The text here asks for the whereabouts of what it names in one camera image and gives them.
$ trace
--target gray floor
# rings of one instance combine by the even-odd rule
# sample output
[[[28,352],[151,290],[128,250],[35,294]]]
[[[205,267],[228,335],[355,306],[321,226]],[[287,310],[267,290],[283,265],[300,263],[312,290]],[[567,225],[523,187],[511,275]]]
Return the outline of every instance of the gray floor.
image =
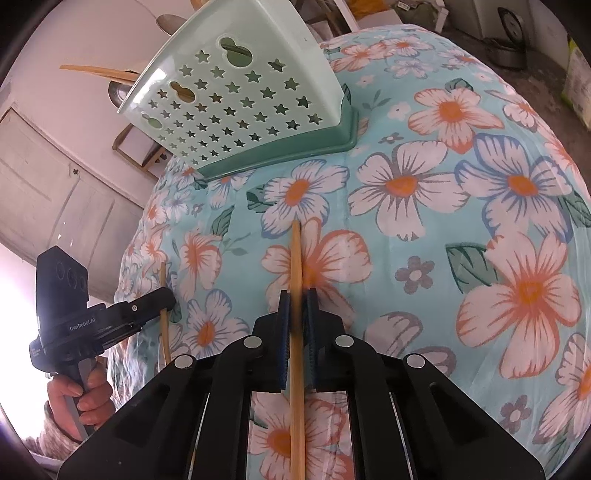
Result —
[[[459,47],[474,55],[497,72],[522,95],[551,126],[578,165],[587,185],[591,186],[591,132],[560,99],[566,72],[545,55],[528,53],[528,70],[516,72],[502,69],[487,58],[485,47],[479,40],[454,29],[444,31]]]

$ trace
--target green basket base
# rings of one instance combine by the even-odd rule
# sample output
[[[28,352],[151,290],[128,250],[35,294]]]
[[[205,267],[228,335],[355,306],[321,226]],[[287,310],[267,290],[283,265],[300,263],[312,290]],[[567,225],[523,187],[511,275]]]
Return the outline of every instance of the green basket base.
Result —
[[[358,123],[359,112],[346,98],[343,98],[340,123],[335,127],[280,138],[211,165],[197,168],[197,171],[209,181],[298,158],[345,152],[357,144]]]

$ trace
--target human hand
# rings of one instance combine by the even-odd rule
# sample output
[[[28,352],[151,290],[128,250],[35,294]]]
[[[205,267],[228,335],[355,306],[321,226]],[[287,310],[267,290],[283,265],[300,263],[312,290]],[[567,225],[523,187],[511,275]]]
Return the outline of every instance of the human hand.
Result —
[[[90,372],[87,380],[90,391],[83,395],[83,388],[65,375],[56,375],[47,383],[49,406],[56,424],[70,437],[82,440],[74,419],[66,405],[66,397],[80,397],[78,410],[80,421],[84,425],[99,428],[115,413],[115,405],[111,401],[113,388],[107,382],[104,365],[99,361]]]

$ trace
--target wooden chopstick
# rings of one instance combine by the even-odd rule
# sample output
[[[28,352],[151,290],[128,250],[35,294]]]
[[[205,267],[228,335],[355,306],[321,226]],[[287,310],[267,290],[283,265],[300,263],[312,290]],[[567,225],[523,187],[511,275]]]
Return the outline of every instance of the wooden chopstick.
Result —
[[[100,77],[113,80],[115,82],[133,85],[138,79],[137,73],[125,72],[123,70],[106,69],[103,67],[93,67],[89,65],[60,65],[60,70],[73,70],[75,72],[84,72],[98,75]]]
[[[304,414],[304,338],[301,320],[303,272],[300,223],[291,225],[290,410],[291,480],[306,478],[306,420]]]
[[[166,286],[166,263],[160,264],[160,286]],[[171,362],[170,358],[170,343],[168,341],[168,311],[166,309],[160,310],[160,335],[162,336],[162,350],[164,352],[164,362],[168,365]]]

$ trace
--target metal screw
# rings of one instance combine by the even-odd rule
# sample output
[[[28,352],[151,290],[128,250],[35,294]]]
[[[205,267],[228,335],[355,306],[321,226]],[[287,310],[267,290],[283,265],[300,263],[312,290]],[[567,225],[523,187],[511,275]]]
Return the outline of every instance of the metal screw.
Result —
[[[349,335],[339,335],[335,339],[335,343],[339,346],[344,347],[344,348],[348,348],[353,345],[354,340],[353,340],[353,337],[351,337]]]
[[[246,348],[259,348],[262,345],[262,340],[255,336],[251,335],[244,339],[244,346]]]
[[[409,367],[423,368],[425,366],[425,359],[421,355],[415,353],[408,356],[407,363]]]
[[[193,365],[193,358],[190,355],[180,355],[174,359],[176,368],[189,368]]]

